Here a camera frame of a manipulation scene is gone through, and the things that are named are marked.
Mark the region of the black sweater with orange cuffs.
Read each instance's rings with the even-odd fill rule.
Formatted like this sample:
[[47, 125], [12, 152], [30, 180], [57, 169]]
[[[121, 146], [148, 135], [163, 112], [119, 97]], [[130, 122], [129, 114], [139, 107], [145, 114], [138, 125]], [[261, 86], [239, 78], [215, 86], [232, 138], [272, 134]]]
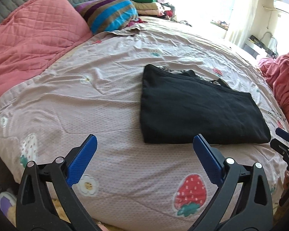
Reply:
[[250, 93], [151, 64], [142, 77], [144, 142], [186, 144], [201, 134], [209, 144], [268, 143], [271, 132]]

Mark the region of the stack of folded clothes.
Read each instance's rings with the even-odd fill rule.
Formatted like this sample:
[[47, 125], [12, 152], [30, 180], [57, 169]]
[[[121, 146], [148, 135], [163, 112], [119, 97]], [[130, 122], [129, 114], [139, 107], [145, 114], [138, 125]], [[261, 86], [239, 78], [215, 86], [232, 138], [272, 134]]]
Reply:
[[140, 16], [150, 16], [177, 22], [175, 6], [167, 0], [131, 0]]

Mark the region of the pink crumpled blanket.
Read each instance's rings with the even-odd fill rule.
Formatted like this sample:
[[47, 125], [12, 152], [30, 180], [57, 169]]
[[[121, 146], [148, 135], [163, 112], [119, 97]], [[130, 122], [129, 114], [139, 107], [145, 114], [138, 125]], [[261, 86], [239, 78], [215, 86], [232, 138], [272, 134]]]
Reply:
[[265, 57], [258, 65], [289, 124], [289, 53], [276, 59]]

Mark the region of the white desk with items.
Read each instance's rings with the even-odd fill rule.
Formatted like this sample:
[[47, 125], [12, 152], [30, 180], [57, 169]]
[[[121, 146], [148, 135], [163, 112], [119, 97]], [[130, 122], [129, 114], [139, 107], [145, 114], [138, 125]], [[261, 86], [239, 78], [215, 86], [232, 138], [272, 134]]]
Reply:
[[250, 35], [245, 40], [243, 49], [252, 55], [255, 59], [262, 59], [265, 57], [276, 59], [278, 57], [277, 40], [271, 32], [267, 31], [263, 34], [261, 39], [254, 35]]

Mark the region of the pink quilted pillow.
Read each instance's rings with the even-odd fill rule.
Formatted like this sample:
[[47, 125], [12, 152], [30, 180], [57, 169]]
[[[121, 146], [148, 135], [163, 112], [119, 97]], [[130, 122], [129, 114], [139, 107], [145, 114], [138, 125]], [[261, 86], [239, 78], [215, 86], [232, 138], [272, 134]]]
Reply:
[[92, 37], [68, 0], [29, 0], [0, 23], [0, 97]]

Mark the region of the white window curtain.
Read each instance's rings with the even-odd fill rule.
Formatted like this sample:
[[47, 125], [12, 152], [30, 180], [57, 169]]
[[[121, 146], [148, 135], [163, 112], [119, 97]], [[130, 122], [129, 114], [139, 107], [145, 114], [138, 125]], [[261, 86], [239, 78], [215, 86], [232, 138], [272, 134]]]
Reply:
[[229, 28], [225, 39], [242, 48], [255, 19], [259, 0], [230, 0]]

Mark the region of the striped blue purple pillow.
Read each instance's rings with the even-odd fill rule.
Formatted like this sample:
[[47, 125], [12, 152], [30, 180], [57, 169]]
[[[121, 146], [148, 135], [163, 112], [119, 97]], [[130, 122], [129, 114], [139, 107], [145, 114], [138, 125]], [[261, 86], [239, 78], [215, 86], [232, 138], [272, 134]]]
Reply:
[[87, 22], [91, 32], [115, 31], [138, 20], [138, 13], [131, 0], [92, 0], [75, 6]]

